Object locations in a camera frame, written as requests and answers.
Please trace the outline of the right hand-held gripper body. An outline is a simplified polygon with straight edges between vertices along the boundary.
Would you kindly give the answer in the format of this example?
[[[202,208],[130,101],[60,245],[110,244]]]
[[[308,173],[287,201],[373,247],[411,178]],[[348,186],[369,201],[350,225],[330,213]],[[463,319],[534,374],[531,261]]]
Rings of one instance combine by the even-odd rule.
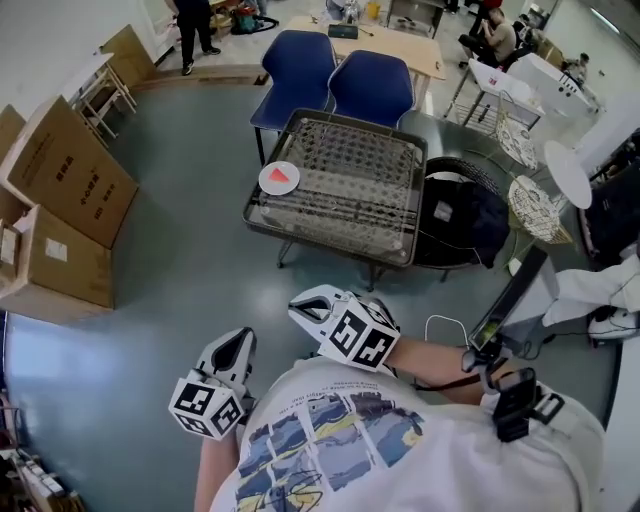
[[[379,372],[399,338],[381,303],[347,292],[334,303],[318,353],[347,366]]]

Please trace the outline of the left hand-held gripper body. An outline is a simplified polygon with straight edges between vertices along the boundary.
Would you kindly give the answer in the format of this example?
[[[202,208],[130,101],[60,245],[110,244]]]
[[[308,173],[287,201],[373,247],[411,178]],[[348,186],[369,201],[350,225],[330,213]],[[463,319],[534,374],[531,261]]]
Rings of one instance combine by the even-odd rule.
[[[180,378],[168,410],[190,433],[223,440],[244,424],[254,408],[254,397],[245,382],[252,372],[252,359],[241,356],[228,370],[214,366],[201,356],[188,375]]]

